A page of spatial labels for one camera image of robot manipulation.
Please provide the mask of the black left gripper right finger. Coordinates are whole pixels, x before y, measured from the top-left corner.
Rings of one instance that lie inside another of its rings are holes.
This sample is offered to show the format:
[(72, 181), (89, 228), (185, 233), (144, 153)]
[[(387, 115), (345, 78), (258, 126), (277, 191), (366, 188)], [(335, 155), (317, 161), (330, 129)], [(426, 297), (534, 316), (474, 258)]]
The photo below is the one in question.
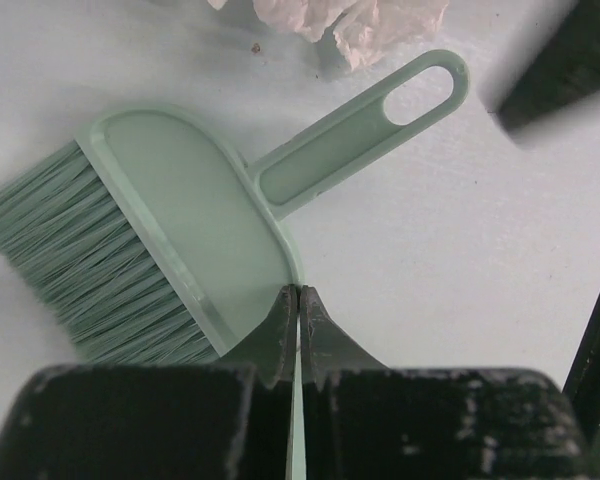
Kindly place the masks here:
[(329, 441), (327, 421), (320, 412), (320, 395), (327, 374), (334, 370), (383, 369), (329, 316), (317, 289), (304, 286), (299, 298), (300, 361), (306, 477), (320, 479)]

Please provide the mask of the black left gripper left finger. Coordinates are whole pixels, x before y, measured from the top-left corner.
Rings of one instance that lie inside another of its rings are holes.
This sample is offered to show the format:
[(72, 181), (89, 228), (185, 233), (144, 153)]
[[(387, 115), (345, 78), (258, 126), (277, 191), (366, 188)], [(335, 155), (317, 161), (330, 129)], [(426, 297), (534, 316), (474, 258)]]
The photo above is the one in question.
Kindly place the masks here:
[(239, 444), (230, 450), (238, 479), (289, 475), (298, 310), (298, 288), (282, 287), (264, 320), (219, 360), (222, 367), (251, 373), (248, 405), (239, 417)]

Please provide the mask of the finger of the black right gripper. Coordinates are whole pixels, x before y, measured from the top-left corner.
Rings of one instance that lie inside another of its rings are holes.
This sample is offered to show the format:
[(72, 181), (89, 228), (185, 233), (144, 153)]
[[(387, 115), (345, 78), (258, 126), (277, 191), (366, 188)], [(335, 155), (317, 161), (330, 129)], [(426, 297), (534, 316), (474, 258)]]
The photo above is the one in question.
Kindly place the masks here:
[(570, 1), (546, 32), (523, 27), (484, 81), (483, 104), (524, 144), (600, 96), (600, 1)]
[(600, 292), (563, 387), (585, 438), (600, 428)]

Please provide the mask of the green hand brush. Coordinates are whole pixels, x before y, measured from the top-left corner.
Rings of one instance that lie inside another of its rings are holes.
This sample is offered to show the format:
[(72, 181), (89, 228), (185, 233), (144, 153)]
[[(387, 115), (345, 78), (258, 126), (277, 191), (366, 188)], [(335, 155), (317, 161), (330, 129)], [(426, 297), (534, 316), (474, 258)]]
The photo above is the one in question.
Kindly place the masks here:
[(468, 90), (461, 57), (426, 52), (254, 162), (186, 108), (105, 112), (0, 187), (0, 254), (83, 361), (213, 361), (300, 284), (284, 219)]

